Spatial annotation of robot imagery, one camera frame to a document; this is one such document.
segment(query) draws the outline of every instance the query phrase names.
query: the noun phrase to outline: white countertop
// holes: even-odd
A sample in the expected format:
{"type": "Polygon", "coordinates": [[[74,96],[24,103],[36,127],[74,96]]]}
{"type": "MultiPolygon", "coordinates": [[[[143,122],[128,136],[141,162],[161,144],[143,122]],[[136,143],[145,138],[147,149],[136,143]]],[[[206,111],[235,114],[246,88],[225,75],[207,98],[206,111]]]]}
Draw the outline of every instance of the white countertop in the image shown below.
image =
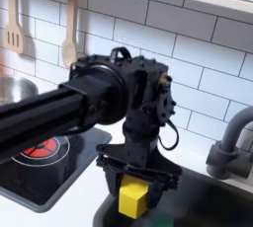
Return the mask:
{"type": "MultiPolygon", "coordinates": [[[[112,133],[113,143],[123,143],[122,123],[98,126],[112,133]]],[[[206,158],[191,151],[176,149],[161,153],[171,161],[186,168],[207,175],[206,158]]],[[[236,187],[253,192],[253,174],[247,181],[230,179],[225,181],[236,187]]],[[[0,226],[3,227],[92,227],[97,209],[108,195],[105,174],[96,162],[79,177],[59,202],[47,213],[34,213],[29,209],[0,196],[0,226]]]]}

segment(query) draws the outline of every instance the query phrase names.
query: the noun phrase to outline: silver pot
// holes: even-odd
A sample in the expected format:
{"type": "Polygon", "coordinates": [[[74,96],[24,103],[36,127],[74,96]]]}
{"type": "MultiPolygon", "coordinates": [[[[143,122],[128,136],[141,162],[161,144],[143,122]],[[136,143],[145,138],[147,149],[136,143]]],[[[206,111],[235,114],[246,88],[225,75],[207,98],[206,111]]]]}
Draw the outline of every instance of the silver pot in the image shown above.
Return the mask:
{"type": "Polygon", "coordinates": [[[0,106],[18,103],[38,94],[37,86],[24,78],[0,75],[0,106]]]}

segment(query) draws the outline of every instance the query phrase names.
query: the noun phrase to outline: yellow block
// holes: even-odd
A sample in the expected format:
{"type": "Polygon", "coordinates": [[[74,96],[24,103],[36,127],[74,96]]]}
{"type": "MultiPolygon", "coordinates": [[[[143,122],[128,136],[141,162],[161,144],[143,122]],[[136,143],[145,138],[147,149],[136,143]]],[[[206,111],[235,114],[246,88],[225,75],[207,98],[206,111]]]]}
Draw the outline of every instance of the yellow block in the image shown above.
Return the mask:
{"type": "Polygon", "coordinates": [[[120,188],[119,213],[136,219],[146,211],[146,195],[149,183],[124,176],[120,188]]]}

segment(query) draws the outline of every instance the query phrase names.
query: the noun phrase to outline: red burner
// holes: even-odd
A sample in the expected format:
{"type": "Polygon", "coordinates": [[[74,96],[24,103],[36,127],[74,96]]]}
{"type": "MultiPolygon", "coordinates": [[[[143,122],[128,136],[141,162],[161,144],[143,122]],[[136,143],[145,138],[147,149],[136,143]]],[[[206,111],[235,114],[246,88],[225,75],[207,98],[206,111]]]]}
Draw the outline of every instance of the red burner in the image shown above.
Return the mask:
{"type": "Polygon", "coordinates": [[[54,139],[49,139],[37,147],[28,148],[23,153],[30,158],[47,158],[53,155],[57,150],[57,142],[54,139]]]}

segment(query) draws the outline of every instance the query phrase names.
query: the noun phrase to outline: wooden spatula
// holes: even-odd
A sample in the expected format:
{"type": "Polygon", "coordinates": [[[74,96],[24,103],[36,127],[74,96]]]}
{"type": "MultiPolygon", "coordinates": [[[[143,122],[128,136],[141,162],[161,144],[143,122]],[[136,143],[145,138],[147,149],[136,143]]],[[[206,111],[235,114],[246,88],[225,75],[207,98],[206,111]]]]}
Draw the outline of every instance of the wooden spatula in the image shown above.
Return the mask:
{"type": "Polygon", "coordinates": [[[62,46],[62,59],[66,67],[77,60],[76,25],[78,0],[67,0],[67,31],[62,46]]]}
{"type": "Polygon", "coordinates": [[[8,0],[9,23],[4,30],[4,46],[22,53],[24,51],[24,33],[19,24],[18,0],[8,0]]]}

